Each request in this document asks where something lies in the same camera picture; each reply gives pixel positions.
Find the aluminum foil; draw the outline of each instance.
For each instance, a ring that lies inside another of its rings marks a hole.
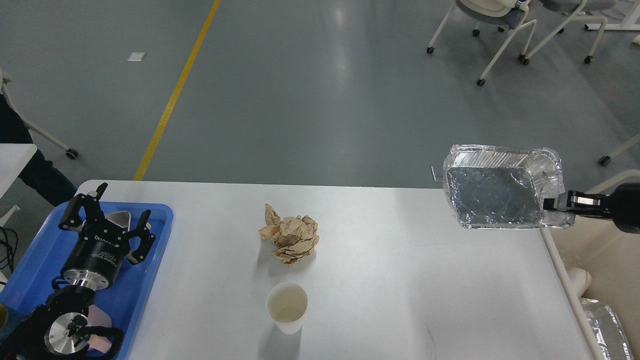
[[[580,299],[580,304],[605,360],[634,360],[625,331],[611,306],[585,298]]]
[[[542,210],[564,192],[560,158],[552,149],[453,145],[444,191],[458,222],[470,229],[569,227],[575,215]]]

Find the person's leg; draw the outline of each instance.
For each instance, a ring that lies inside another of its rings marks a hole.
[[[45,160],[40,150],[36,151],[18,177],[53,206],[69,201],[77,191],[51,161]]]
[[[33,143],[20,116],[0,96],[0,142]],[[76,187],[37,150],[18,177],[53,206],[70,200]]]
[[[0,94],[0,143],[33,143],[29,129]]]

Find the white paper cup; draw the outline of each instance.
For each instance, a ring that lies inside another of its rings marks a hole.
[[[277,284],[265,301],[267,314],[285,334],[295,334],[302,327],[307,311],[307,293],[291,282]]]

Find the crumpled brown paper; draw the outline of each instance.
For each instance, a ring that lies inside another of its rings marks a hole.
[[[271,205],[265,204],[264,207],[264,221],[267,226],[258,230],[258,233],[263,240],[271,238],[277,247],[272,252],[276,258],[291,266],[314,251],[320,240],[317,235],[318,224],[314,219],[306,215],[280,219]]]

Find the seat cushion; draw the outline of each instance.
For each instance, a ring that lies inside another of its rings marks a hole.
[[[514,8],[514,9],[511,9],[505,16],[490,17],[490,16],[477,13],[471,10],[470,8],[465,6],[462,2],[460,2],[460,0],[456,0],[456,5],[460,10],[462,10],[463,13],[466,13],[467,15],[471,16],[472,18],[478,21],[482,21],[487,24],[493,24],[498,26],[507,25],[509,26],[509,29],[515,29],[525,15],[524,11]]]
[[[573,12],[578,5],[580,5],[580,0],[540,0],[540,2],[546,9],[557,13]],[[618,0],[588,0],[582,10],[590,12],[593,10],[611,9],[616,6],[617,3]]]

